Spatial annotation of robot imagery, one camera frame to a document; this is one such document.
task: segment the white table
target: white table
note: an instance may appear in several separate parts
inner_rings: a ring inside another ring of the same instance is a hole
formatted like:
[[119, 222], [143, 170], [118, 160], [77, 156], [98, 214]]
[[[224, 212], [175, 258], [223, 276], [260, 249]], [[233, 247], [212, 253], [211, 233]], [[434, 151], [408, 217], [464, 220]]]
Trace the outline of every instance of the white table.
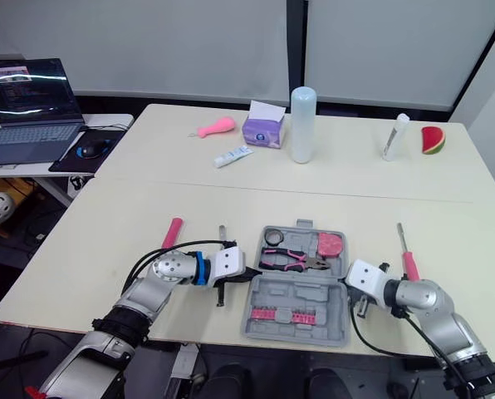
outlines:
[[[391, 264], [401, 274], [395, 224], [404, 224], [423, 278], [439, 283], [472, 325], [495, 361], [495, 204], [314, 195], [284, 191], [143, 183], [95, 178], [47, 237], [7, 296], [0, 322], [85, 332], [120, 296], [125, 277], [141, 254], [160, 246], [170, 220], [185, 225], [179, 242], [217, 239], [225, 224], [252, 265], [267, 224], [313, 219], [319, 229], [343, 231], [350, 259]], [[211, 251], [216, 246], [208, 247]], [[226, 284], [226, 306], [216, 290], [177, 287], [150, 337], [323, 352], [373, 353], [351, 334], [343, 348], [250, 339], [240, 333], [248, 284]], [[360, 321], [378, 347], [430, 354], [406, 323], [370, 307]]]
[[[186, 183], [259, 190], [361, 195], [413, 200], [495, 204], [495, 181], [461, 124], [411, 122], [397, 161], [380, 152], [394, 122], [316, 117], [316, 154], [305, 165], [284, 149], [251, 146], [254, 154], [215, 169], [213, 159], [245, 144], [240, 128], [246, 111], [152, 104], [141, 114], [109, 159], [101, 178]], [[237, 129], [205, 139], [188, 137], [198, 127], [231, 116]], [[444, 129], [445, 147], [421, 153], [421, 127]]]
[[[117, 125], [120, 127], [125, 126], [129, 128], [133, 123], [133, 116], [129, 114], [85, 114], [83, 115], [83, 119], [85, 124], [89, 127]], [[69, 148], [71, 148], [74, 143], [79, 140], [82, 134], [83, 133], [80, 133], [76, 137]], [[0, 165], [0, 178], [31, 177], [58, 201], [65, 206], [68, 206], [72, 202], [72, 198], [58, 185], [52, 182], [50, 178], [72, 175], [88, 176], [93, 174], [83, 172], [51, 172], [48, 170], [51, 165], [52, 162], [39, 164]]]

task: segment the laptop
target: laptop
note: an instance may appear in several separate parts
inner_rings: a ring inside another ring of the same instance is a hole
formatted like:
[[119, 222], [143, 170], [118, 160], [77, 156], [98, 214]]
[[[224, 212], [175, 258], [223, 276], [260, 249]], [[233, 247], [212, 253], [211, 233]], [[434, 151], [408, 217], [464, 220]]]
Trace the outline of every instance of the laptop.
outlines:
[[0, 61], [0, 165], [59, 160], [84, 124], [61, 60]]

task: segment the small bottle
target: small bottle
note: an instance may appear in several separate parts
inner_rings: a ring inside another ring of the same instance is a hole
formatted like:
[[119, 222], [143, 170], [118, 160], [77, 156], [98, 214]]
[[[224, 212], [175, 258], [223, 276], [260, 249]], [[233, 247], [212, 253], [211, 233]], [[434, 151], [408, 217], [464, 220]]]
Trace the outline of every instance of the small bottle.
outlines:
[[391, 131], [390, 138], [382, 151], [383, 160], [394, 160], [399, 153], [400, 143], [403, 140], [404, 131], [410, 122], [410, 118], [406, 114], [399, 114], [393, 130]]
[[292, 92], [292, 159], [299, 164], [312, 158], [316, 101], [316, 92], [310, 87], [298, 87]]

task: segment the watermelon slice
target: watermelon slice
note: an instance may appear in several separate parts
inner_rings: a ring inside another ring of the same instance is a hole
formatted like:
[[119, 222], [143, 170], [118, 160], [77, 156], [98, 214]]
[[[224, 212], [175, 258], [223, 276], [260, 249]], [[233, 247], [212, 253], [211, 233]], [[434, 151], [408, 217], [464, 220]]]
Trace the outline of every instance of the watermelon slice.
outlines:
[[445, 133], [436, 126], [426, 126], [421, 129], [423, 133], [423, 154], [438, 153], [445, 145]]

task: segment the gray tool case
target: gray tool case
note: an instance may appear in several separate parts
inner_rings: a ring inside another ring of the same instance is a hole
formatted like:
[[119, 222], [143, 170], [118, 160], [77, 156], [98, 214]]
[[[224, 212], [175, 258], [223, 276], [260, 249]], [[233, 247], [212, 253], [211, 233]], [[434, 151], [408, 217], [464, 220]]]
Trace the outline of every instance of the gray tool case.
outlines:
[[[261, 260], [273, 264], [289, 264], [294, 260], [281, 254], [262, 254], [262, 248], [271, 248], [264, 237], [269, 229], [282, 232], [282, 242], [273, 248], [302, 251], [308, 257], [321, 258], [317, 254], [319, 233], [341, 237], [343, 250], [336, 258], [326, 258], [330, 264], [326, 270], [308, 268], [304, 272], [287, 270], [261, 270], [249, 289], [242, 321], [242, 332], [252, 338], [278, 341], [312, 343], [329, 347], [343, 347], [349, 341], [349, 314], [347, 288], [341, 282], [348, 266], [347, 242], [343, 233], [315, 230], [311, 220], [297, 221], [296, 228], [266, 226], [258, 246], [255, 268]], [[253, 318], [265, 312], [274, 319]], [[310, 317], [310, 323], [301, 323]]]

